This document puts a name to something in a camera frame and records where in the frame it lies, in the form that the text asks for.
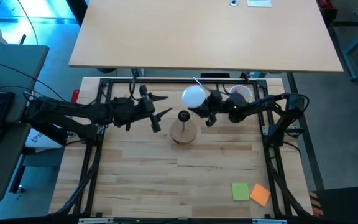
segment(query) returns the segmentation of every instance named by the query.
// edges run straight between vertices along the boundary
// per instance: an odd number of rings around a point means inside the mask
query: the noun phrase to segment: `floor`
[[[358,1],[335,0],[334,2],[339,9],[337,17],[339,21],[358,21],[358,16],[352,13],[358,8]],[[34,22],[39,44],[50,47],[40,79],[69,100],[73,90],[80,86],[82,77],[101,75],[95,69],[68,67],[79,27],[65,1],[21,0],[21,3]],[[17,43],[22,34],[26,34],[25,44],[35,44],[31,26],[15,0],[0,1],[0,29],[4,38],[10,43]],[[346,40],[351,40],[358,27],[340,27],[337,31]],[[354,52],[353,58],[358,67],[358,50]],[[146,75],[191,77],[199,76],[200,73],[200,71],[189,70],[147,70]],[[239,74],[240,72],[231,72],[232,77],[238,77]],[[129,76],[130,71],[120,69],[109,75]],[[289,91],[286,76],[279,74],[268,75],[268,77],[282,77],[285,88]],[[358,186],[358,83],[350,82],[347,72],[296,73],[295,79],[299,92],[306,94],[311,100],[306,119],[324,186],[327,189]],[[45,95],[53,96],[42,85],[36,85],[35,89]],[[302,139],[298,144],[308,187],[314,190]],[[47,214],[57,174],[57,167],[28,168],[22,181],[26,192],[6,194],[4,200],[0,202],[0,219]]]

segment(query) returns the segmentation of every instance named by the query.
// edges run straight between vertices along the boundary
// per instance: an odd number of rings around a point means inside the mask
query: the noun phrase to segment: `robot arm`
[[[125,125],[126,131],[129,131],[131,123],[145,118],[150,118],[152,131],[159,132],[161,128],[158,122],[171,108],[154,114],[153,102],[168,97],[147,93],[145,85],[142,85],[139,91],[142,98],[136,105],[132,98],[124,97],[90,105],[62,102],[47,97],[35,98],[29,102],[25,112],[25,121],[60,144],[65,144],[67,131],[73,131],[86,142],[93,142],[98,133],[98,126],[113,124],[121,127]],[[81,124],[67,116],[88,118],[93,124]]]
[[[277,101],[280,100],[287,100],[284,110],[277,104]],[[269,95],[248,103],[239,93],[230,94],[227,100],[222,100],[219,90],[211,90],[210,96],[205,99],[202,105],[197,108],[189,108],[189,110],[201,118],[207,118],[206,125],[208,127],[216,122],[215,115],[217,113],[227,113],[229,114],[229,121],[238,123],[247,116],[263,111],[274,111],[280,116],[280,119],[276,124],[269,127],[267,137],[272,144],[282,146],[285,130],[303,115],[304,104],[304,96],[292,93],[283,93],[277,96]]]

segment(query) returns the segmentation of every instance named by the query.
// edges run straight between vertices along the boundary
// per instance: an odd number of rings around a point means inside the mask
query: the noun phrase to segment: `white label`
[[[247,0],[249,7],[272,7],[270,0]]]

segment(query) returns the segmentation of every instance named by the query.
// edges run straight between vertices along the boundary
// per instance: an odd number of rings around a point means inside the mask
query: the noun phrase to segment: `wooden disc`
[[[171,125],[170,134],[176,143],[187,144],[196,138],[197,127],[192,120],[189,120],[185,122],[185,130],[183,131],[183,122],[176,120]]]

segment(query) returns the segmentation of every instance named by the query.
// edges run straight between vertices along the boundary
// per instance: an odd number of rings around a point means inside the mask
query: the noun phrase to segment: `wooden table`
[[[70,66],[343,71],[315,0],[238,1],[91,0]]]
[[[284,92],[281,79],[266,80],[270,94]],[[78,102],[92,101],[98,83],[99,78],[84,78]],[[269,189],[257,115],[233,124],[227,115],[218,114],[218,121],[210,128],[193,115],[192,120],[198,125],[197,137],[188,145],[178,145],[168,133],[178,112],[186,109],[181,93],[188,84],[146,85],[155,95],[169,96],[167,100],[155,102],[157,112],[173,109],[162,118],[162,130],[158,133],[152,132],[148,119],[133,123],[129,132],[112,125],[106,130],[92,213],[103,212],[105,217],[153,218],[261,218],[266,213],[272,214],[271,198],[265,207],[252,200],[232,199],[232,182],[247,182],[250,191],[256,183]],[[129,94],[127,83],[116,83],[112,89],[113,96]],[[85,119],[76,120],[89,123]],[[286,141],[296,144],[291,138]],[[290,146],[284,145],[280,150],[288,188],[311,213],[300,155]],[[82,144],[66,147],[51,212],[61,208],[77,187],[84,151]],[[279,190],[277,194],[284,211]],[[86,197],[84,194],[82,208]]]

